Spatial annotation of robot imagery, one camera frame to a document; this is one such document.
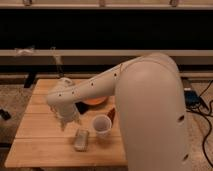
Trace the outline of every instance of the cable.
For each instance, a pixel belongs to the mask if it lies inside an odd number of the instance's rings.
[[[209,130],[208,130],[208,132],[206,133],[206,135],[203,138],[203,141],[202,141],[202,150],[203,150],[203,154],[204,154],[206,160],[208,161],[209,165],[213,168],[213,163],[211,162],[210,158],[208,157],[207,152],[206,152],[206,148],[205,148],[206,141],[208,140],[208,137],[209,137],[209,135],[212,132],[211,121],[207,118],[207,116],[203,115],[202,113],[199,113],[199,112],[193,112],[193,113],[197,114],[199,116],[202,116],[207,121],[207,123],[208,123]]]
[[[187,112],[191,112],[191,113],[197,114],[197,115],[199,115],[199,116],[202,116],[202,117],[207,121],[207,123],[208,123],[209,130],[208,130],[207,134],[206,134],[206,135],[204,136],[204,138],[203,138],[203,141],[202,141],[202,150],[203,150],[203,154],[204,154],[206,160],[208,161],[209,165],[213,168],[213,163],[212,163],[211,160],[209,159],[209,157],[208,157],[208,155],[207,155],[207,152],[206,152],[206,148],[205,148],[206,141],[208,140],[208,137],[209,137],[209,135],[210,135],[211,132],[212,132],[212,124],[211,124],[211,121],[207,118],[207,117],[213,117],[213,115],[211,115],[211,114],[212,114],[212,104],[213,104],[213,100],[211,100],[211,101],[209,102],[209,111],[208,111],[208,113],[204,113],[203,111],[201,111],[201,109],[200,109],[200,106],[201,106],[201,105],[198,105],[197,107],[192,107],[192,108],[187,107],[187,109],[188,109]]]
[[[200,93],[199,97],[201,97],[209,89],[212,83],[213,83],[213,80],[211,80],[208,86]]]

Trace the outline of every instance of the paper cup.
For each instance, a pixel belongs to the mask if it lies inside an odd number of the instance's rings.
[[[93,129],[98,138],[105,139],[112,128],[112,122],[107,115],[97,115],[92,120]]]

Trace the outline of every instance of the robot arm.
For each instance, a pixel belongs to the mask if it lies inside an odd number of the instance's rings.
[[[167,55],[139,57],[77,85],[62,78],[47,103],[71,122],[74,103],[113,94],[129,171],[191,170],[183,87]]]

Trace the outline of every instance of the dark background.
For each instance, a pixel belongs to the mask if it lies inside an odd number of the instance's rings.
[[[213,11],[0,10],[0,49],[213,49]]]

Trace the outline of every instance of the speckled floor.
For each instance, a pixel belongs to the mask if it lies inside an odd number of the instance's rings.
[[[198,92],[201,92],[205,88],[206,83],[193,84]],[[0,81],[0,108],[9,111],[12,118],[8,121],[4,121],[0,118],[0,142],[12,143],[18,125],[23,116],[24,110],[30,99],[34,85],[31,88],[24,89],[23,84],[3,84]],[[204,99],[209,101],[213,98],[213,86],[210,87],[208,93],[205,94]],[[213,171],[207,164],[203,153],[201,152],[201,140],[206,133],[207,127],[205,120],[199,116],[189,114],[189,135],[191,145],[191,158],[193,171]],[[207,143],[208,154],[213,159],[213,136],[211,135]],[[0,149],[0,171],[30,171],[29,168],[23,169],[6,169],[4,168],[4,161],[6,159],[8,149]],[[127,171],[126,167],[99,167],[99,168],[46,168],[47,171]]]

